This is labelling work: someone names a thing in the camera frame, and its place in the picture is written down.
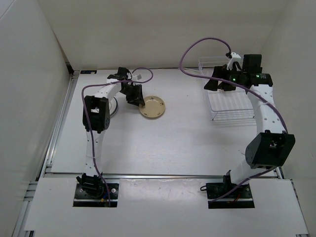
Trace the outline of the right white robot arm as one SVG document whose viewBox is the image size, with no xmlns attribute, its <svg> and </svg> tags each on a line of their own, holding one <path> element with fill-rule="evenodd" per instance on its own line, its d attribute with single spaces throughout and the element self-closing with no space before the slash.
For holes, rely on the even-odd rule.
<svg viewBox="0 0 316 237">
<path fill-rule="evenodd" d="M 275 107 L 272 78 L 262 72 L 262 56 L 246 54 L 241 57 L 235 52 L 226 56 L 229 61 L 214 67 L 212 78 L 204 89 L 244 89 L 257 126 L 256 137 L 245 149 L 245 160 L 229 172 L 230 180 L 222 184 L 222 193 L 232 198 L 239 192 L 242 181 L 248 182 L 252 176 L 283 166 L 295 144 L 295 136 L 288 133 L 284 119 Z"/>
</svg>

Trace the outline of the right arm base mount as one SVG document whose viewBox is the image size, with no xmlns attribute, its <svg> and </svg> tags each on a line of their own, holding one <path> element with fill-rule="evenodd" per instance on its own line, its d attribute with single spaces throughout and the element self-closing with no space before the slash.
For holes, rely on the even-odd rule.
<svg viewBox="0 0 316 237">
<path fill-rule="evenodd" d="M 229 175 L 221 182 L 209 182 L 200 187 L 206 192 L 209 209 L 251 209 L 255 208 L 249 184 L 233 184 Z"/>
</svg>

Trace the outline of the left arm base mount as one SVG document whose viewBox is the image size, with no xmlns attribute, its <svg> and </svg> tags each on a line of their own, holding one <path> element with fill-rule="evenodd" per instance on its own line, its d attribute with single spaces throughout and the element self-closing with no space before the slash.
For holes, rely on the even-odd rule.
<svg viewBox="0 0 316 237">
<path fill-rule="evenodd" d="M 97 176 L 76 177 L 77 184 L 73 199 L 73 207 L 110 207 L 118 205 L 119 183 L 107 183 Z"/>
</svg>

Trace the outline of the cream yellow plate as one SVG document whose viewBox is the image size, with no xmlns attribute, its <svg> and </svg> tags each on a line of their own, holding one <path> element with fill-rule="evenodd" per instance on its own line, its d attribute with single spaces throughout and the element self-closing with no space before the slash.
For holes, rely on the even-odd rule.
<svg viewBox="0 0 316 237">
<path fill-rule="evenodd" d="M 147 96 L 144 98 L 145 105 L 139 106 L 139 111 L 141 115 L 148 119 L 157 119 L 161 117 L 165 110 L 165 102 L 157 96 Z"/>
</svg>

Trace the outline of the white plate green rim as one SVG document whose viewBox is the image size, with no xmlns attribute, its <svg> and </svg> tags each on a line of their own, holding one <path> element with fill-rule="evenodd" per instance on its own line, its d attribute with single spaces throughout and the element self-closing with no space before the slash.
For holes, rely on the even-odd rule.
<svg viewBox="0 0 316 237">
<path fill-rule="evenodd" d="M 114 97 L 109 102 L 110 117 L 113 117 L 116 114 L 118 107 L 119 107 L 118 100 L 116 99 L 116 97 Z"/>
</svg>

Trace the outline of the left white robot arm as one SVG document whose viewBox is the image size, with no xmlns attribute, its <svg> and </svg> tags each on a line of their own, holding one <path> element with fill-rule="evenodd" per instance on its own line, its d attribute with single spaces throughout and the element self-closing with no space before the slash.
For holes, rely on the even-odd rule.
<svg viewBox="0 0 316 237">
<path fill-rule="evenodd" d="M 87 135 L 85 167 L 82 176 L 77 177 L 83 191 L 93 198 L 102 195 L 108 188 L 102 176 L 102 144 L 106 130 L 110 126 L 110 102 L 116 94 L 125 95 L 128 104 L 144 106 L 141 75 L 134 75 L 129 69 L 119 67 L 117 73 L 109 75 L 104 84 L 85 86 L 81 91 L 83 103 L 82 123 Z"/>
</svg>

